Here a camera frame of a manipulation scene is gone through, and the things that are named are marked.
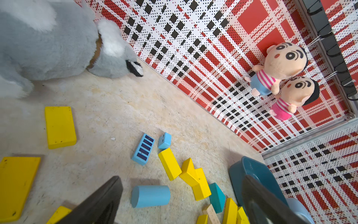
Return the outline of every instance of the checkered wallpaper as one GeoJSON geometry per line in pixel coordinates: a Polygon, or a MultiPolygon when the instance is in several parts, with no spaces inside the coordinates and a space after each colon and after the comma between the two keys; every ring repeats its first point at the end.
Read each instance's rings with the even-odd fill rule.
{"type": "MultiPolygon", "coordinates": [[[[243,77],[269,46],[312,41],[293,0],[86,1],[97,19],[121,27],[142,60],[259,152],[347,113],[332,81],[321,82],[320,98],[287,121],[269,115],[273,96],[251,96],[243,77]]],[[[319,81],[329,74],[316,46],[308,57],[301,75],[319,81]]]]}
{"type": "Polygon", "coordinates": [[[358,88],[358,0],[321,0],[345,63],[358,88]]]}
{"type": "Polygon", "coordinates": [[[358,122],[265,162],[316,223],[358,222],[358,122]]]}

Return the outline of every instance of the doll face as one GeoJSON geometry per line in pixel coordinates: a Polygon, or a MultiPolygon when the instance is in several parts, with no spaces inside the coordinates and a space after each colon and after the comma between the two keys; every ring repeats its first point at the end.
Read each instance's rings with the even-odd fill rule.
{"type": "Polygon", "coordinates": [[[305,68],[307,56],[302,48],[292,43],[282,43],[268,49],[265,72],[276,79],[291,78],[305,68]]]}
{"type": "Polygon", "coordinates": [[[314,92],[314,83],[310,78],[296,76],[281,89],[281,98],[289,104],[302,106],[314,92]]]}

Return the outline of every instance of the pink striped shirt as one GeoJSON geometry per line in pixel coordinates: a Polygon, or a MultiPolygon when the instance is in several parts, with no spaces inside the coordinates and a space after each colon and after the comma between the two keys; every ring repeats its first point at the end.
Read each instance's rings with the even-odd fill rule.
{"type": "Polygon", "coordinates": [[[286,103],[285,101],[283,101],[283,99],[279,98],[279,99],[277,100],[276,104],[277,104],[277,106],[278,106],[281,110],[283,110],[284,112],[286,112],[286,113],[288,113],[288,114],[290,114],[290,115],[293,115],[293,113],[291,113],[291,112],[289,111],[289,104],[286,103]]]}
{"type": "Polygon", "coordinates": [[[273,84],[276,82],[275,78],[272,78],[271,76],[269,76],[268,74],[266,74],[264,72],[264,70],[260,70],[257,73],[257,78],[260,81],[260,83],[266,87],[266,89],[271,90],[271,87],[273,86],[273,84]]]}

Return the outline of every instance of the light blue cube block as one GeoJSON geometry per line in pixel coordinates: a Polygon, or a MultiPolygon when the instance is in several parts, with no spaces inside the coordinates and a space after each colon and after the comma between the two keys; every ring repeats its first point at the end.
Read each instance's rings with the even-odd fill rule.
{"type": "Polygon", "coordinates": [[[165,132],[162,136],[159,137],[158,148],[167,149],[169,148],[170,144],[171,144],[170,134],[165,132]]]}

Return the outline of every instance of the yellow wooden block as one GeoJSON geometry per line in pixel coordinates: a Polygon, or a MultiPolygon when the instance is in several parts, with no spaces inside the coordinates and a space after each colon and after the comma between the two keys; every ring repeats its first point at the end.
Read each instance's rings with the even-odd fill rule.
{"type": "Polygon", "coordinates": [[[71,209],[60,206],[58,207],[58,209],[55,211],[55,213],[51,216],[51,218],[48,220],[46,224],[55,224],[58,221],[60,221],[63,217],[68,215],[70,212],[72,212],[71,209]]]}
{"type": "Polygon", "coordinates": [[[236,224],[237,205],[232,198],[226,199],[223,224],[236,224]]]}
{"type": "Polygon", "coordinates": [[[201,215],[198,217],[197,224],[208,224],[208,215],[201,215]]]}
{"type": "Polygon", "coordinates": [[[239,219],[242,220],[242,224],[250,224],[243,207],[239,207],[237,210],[237,220],[239,219]]]}
{"type": "Polygon", "coordinates": [[[170,148],[161,151],[158,155],[170,181],[174,180],[182,173],[182,170],[180,169],[180,166],[170,148]]]}
{"type": "Polygon", "coordinates": [[[71,107],[47,106],[45,107],[45,119],[49,149],[76,144],[77,138],[71,107]]]}
{"type": "Polygon", "coordinates": [[[199,201],[209,197],[211,195],[211,191],[208,182],[206,181],[203,168],[195,169],[195,171],[198,176],[199,184],[192,187],[192,189],[194,192],[195,200],[199,201]]]}
{"type": "Polygon", "coordinates": [[[0,163],[0,223],[18,220],[41,158],[4,157],[0,163]]]}
{"type": "Polygon", "coordinates": [[[187,183],[190,187],[194,187],[199,184],[198,175],[195,171],[194,164],[192,158],[189,158],[183,162],[182,165],[182,173],[179,175],[185,183],[187,183]]]}

